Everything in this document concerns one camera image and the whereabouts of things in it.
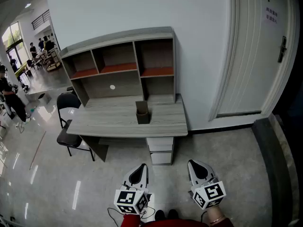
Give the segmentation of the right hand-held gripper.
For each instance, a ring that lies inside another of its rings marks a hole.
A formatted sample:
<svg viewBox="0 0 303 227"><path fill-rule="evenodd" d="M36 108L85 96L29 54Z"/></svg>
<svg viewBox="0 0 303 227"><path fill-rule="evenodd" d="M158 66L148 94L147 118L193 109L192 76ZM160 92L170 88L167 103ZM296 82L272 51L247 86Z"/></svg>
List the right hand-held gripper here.
<svg viewBox="0 0 303 227"><path fill-rule="evenodd" d="M211 179L215 176L213 169L206 163L189 160L187 163L189 180L192 183L192 199L201 209L209 209L221 203L226 196L222 181L215 183L206 182L198 185L200 179Z"/></svg>

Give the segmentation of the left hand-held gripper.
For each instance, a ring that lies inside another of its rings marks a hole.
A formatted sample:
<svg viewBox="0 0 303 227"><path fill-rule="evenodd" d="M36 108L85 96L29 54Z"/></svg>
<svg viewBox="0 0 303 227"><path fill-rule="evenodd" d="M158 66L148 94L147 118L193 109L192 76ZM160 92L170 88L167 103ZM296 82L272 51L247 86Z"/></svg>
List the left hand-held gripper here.
<svg viewBox="0 0 303 227"><path fill-rule="evenodd" d="M114 205L121 214L143 214L154 193L147 188L148 167L145 163L130 170L123 179L123 185L116 190Z"/></svg>

